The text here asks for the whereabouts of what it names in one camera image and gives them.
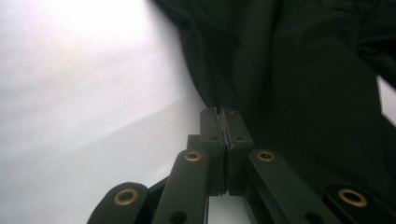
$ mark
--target round grommet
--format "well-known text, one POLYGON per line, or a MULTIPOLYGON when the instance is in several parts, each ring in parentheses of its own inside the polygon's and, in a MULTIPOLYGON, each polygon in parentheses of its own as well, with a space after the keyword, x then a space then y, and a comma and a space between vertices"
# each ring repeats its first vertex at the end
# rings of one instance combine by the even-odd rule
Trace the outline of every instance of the round grommet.
POLYGON ((114 197, 117 205, 125 206, 136 201, 139 192, 136 189, 122 189, 114 197))
POLYGON ((257 154, 257 159, 260 161, 273 161, 275 159, 275 155, 268 151, 261 151, 257 154))
POLYGON ((202 158, 202 155, 198 152, 188 152, 184 155, 184 159, 186 159, 186 161, 199 161, 202 158))
POLYGON ((367 199, 359 192, 353 189, 340 189, 338 190, 338 197, 345 203, 353 205, 355 207, 367 206, 367 199))

